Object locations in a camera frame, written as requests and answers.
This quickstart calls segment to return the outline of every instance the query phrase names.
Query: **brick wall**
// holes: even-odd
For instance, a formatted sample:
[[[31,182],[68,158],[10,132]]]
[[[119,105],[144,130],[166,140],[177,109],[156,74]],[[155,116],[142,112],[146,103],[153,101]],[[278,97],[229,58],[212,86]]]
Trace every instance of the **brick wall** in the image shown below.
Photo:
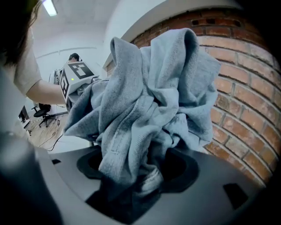
[[[150,41],[169,29],[191,28],[201,48],[220,60],[218,98],[211,111],[213,142],[205,149],[260,185],[277,165],[281,147],[281,76],[275,58],[242,12],[186,12],[144,31],[131,43]],[[108,65],[108,75],[114,63]]]

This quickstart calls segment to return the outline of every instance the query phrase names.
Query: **office chair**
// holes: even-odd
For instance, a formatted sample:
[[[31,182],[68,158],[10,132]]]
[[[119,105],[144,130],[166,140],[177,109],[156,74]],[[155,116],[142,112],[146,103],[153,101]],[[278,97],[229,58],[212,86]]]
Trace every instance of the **office chair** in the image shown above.
[[[33,107],[32,109],[34,109],[36,111],[36,113],[34,114],[34,117],[43,117],[43,121],[39,124],[39,127],[41,128],[41,124],[46,122],[46,127],[48,127],[47,121],[51,118],[54,118],[53,115],[49,115],[48,112],[51,109],[51,105],[44,105],[39,103],[39,108],[40,110],[36,110],[36,106]]]

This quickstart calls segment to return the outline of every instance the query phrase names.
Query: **denim fabric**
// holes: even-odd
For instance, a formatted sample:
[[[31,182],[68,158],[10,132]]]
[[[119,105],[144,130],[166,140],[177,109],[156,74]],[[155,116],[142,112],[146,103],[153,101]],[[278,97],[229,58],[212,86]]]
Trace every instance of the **denim fabric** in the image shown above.
[[[163,181],[168,148],[181,143],[197,150],[212,140],[220,63],[199,50],[190,29],[167,31],[141,49],[113,38],[111,53],[112,76],[85,90],[70,111],[65,135],[101,146],[108,201],[132,186],[141,198]]]

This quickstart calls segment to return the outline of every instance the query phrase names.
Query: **black cap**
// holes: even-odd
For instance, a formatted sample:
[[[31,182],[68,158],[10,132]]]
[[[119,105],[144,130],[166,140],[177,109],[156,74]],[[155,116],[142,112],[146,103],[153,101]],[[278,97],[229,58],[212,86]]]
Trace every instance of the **black cap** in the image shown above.
[[[79,55],[77,53],[71,54],[70,57],[69,57],[69,60],[72,59],[72,58],[76,59],[79,62]]]

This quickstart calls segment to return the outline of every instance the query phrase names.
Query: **gray fabric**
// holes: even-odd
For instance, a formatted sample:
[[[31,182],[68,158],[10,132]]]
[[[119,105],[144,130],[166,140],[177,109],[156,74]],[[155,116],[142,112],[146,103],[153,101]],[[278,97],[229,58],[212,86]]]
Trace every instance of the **gray fabric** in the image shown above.
[[[85,90],[65,127],[65,135],[101,146],[109,201],[133,184],[138,197],[156,190],[168,148],[197,150],[212,140],[220,70],[190,29],[170,30],[141,49],[113,38],[111,52],[112,77]]]

